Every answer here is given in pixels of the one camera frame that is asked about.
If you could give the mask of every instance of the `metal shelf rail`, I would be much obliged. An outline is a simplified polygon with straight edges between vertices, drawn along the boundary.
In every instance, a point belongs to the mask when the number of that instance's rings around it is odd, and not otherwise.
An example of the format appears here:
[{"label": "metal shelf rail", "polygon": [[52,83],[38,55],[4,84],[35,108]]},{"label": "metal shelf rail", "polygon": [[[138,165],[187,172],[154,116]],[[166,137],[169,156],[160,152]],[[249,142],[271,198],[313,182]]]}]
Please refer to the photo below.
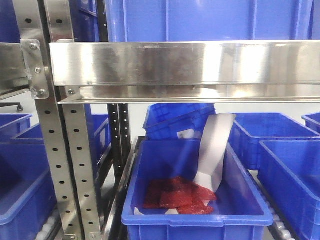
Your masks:
[{"label": "metal shelf rail", "polygon": [[[126,238],[117,233],[135,154],[127,103],[320,102],[317,40],[89,43],[76,0],[13,3],[64,240]],[[93,163],[93,103],[110,104],[118,191],[109,211]]]}]

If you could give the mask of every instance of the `crate rim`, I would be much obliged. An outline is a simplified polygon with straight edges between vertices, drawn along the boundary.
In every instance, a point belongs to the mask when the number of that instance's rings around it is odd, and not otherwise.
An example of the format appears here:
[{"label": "crate rim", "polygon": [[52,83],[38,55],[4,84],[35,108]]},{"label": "crate rim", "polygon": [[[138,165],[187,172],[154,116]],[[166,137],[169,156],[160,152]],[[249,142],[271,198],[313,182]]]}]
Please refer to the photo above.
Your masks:
[{"label": "crate rim", "polygon": [[314,112],[314,113],[309,113],[309,114],[305,114],[305,115],[302,115],[301,118],[305,121],[308,121],[308,122],[311,122],[313,124],[316,124],[316,125],[320,125],[320,122],[310,118],[310,116],[313,116],[313,115],[318,115],[320,114],[320,111],[319,112]]},{"label": "crate rim", "polygon": [[253,135],[251,135],[244,127],[242,127],[242,126],[240,125],[240,123],[237,122],[237,118],[235,118],[234,123],[235,123],[248,137],[253,138],[253,139],[261,139],[261,138],[263,138],[263,139],[267,139],[267,140],[270,139],[270,141],[275,140],[275,139],[281,139],[281,140],[287,139],[287,140],[290,140],[290,139],[292,139],[292,138],[298,139],[298,140],[305,140],[305,139],[320,140],[320,133],[318,133],[318,132],[316,132],[316,131],[314,131],[314,130],[308,128],[308,127],[306,127],[305,125],[301,124],[300,122],[294,120],[293,118],[291,118],[291,117],[289,117],[288,115],[285,115],[285,114],[283,114],[283,113],[281,113],[281,112],[231,112],[231,113],[232,113],[232,114],[235,114],[235,115],[237,115],[237,114],[257,114],[257,115],[258,115],[258,114],[279,114],[279,115],[281,115],[281,116],[283,116],[283,117],[285,117],[285,118],[288,118],[289,120],[293,121],[295,124],[298,124],[299,126],[303,127],[304,129],[306,129],[306,130],[308,130],[308,131],[310,131],[310,132],[312,132],[313,134],[316,135],[316,136],[253,136]]},{"label": "crate rim", "polygon": [[[208,104],[210,104],[210,105],[204,106],[204,107],[202,107],[202,108],[200,108],[200,109],[198,109],[198,110],[186,112],[184,115],[177,116],[177,117],[175,117],[175,118],[171,118],[171,119],[168,119],[168,120],[166,120],[166,121],[158,122],[158,123],[156,123],[156,124],[147,126],[147,123],[148,123],[148,120],[149,120],[150,109],[151,109],[151,107],[152,107],[153,105],[155,105],[155,104],[150,105],[150,106],[148,107],[147,112],[146,112],[146,116],[145,116],[144,123],[143,123],[143,127],[142,127],[142,128],[145,129],[145,130],[150,129],[150,128],[153,128],[153,127],[156,127],[156,126],[159,126],[159,125],[162,125],[162,124],[165,123],[165,122],[174,122],[174,123],[175,123],[175,122],[177,122],[177,121],[180,121],[180,120],[183,119],[183,118],[189,118],[189,116],[188,116],[189,114],[198,112],[198,111],[203,110],[203,109],[213,108],[213,110],[215,110],[215,104],[214,104],[214,103],[208,103]],[[164,126],[161,127],[160,129],[166,129],[167,127],[168,127],[168,126],[165,126],[165,125],[164,125]]]},{"label": "crate rim", "polygon": [[4,125],[0,126],[0,130],[4,129],[4,128],[10,126],[10,125],[17,124],[17,123],[19,123],[19,122],[21,122],[23,120],[30,119],[33,116],[31,113],[1,113],[0,117],[1,116],[12,116],[12,115],[21,116],[21,117],[16,119],[16,120],[14,120],[14,121],[11,121],[11,122],[9,122],[7,124],[4,124]]}]

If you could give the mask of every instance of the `blue plastic bin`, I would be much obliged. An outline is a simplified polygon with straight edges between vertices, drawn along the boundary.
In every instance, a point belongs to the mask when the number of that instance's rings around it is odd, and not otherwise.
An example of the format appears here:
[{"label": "blue plastic bin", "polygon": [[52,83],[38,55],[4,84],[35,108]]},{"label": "blue plastic bin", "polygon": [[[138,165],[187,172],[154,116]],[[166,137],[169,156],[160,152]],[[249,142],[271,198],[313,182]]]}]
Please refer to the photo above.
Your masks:
[{"label": "blue plastic bin", "polygon": [[56,205],[44,145],[0,144],[0,239],[34,240]]},{"label": "blue plastic bin", "polygon": [[109,124],[109,115],[93,114],[94,122],[94,140],[97,152],[97,159],[100,160],[111,144],[111,132]]},{"label": "blue plastic bin", "polygon": [[275,112],[235,113],[229,143],[235,153],[250,170],[259,170],[261,165],[262,140],[319,139],[320,134],[305,127],[288,116]]},{"label": "blue plastic bin", "polygon": [[0,143],[30,128],[32,114],[0,114]]},{"label": "blue plastic bin", "polygon": [[[148,184],[182,176],[193,180],[200,140],[142,142],[122,212],[131,240],[261,240],[273,217],[248,172],[228,145],[223,180],[209,203],[209,215],[164,215],[166,209],[143,209]],[[134,215],[138,208],[144,215]]]},{"label": "blue plastic bin", "polygon": [[312,114],[306,114],[301,117],[305,121],[305,125],[312,129],[313,131],[316,131],[317,133],[320,133],[320,112],[312,113]]},{"label": "blue plastic bin", "polygon": [[[107,114],[93,114],[94,141],[99,160],[111,143],[109,116]],[[44,144],[44,137],[40,124],[36,124],[11,139],[14,144]]]},{"label": "blue plastic bin", "polygon": [[258,179],[301,240],[320,239],[320,141],[262,141]]},{"label": "blue plastic bin", "polygon": [[105,2],[110,42],[306,40],[319,28],[313,0]]},{"label": "blue plastic bin", "polygon": [[0,43],[20,43],[20,33],[12,0],[0,1]]},{"label": "blue plastic bin", "polygon": [[195,138],[201,138],[212,114],[216,114],[212,103],[154,104],[148,108],[143,128],[151,140],[190,138],[187,135],[193,135],[193,132],[196,132]]}]

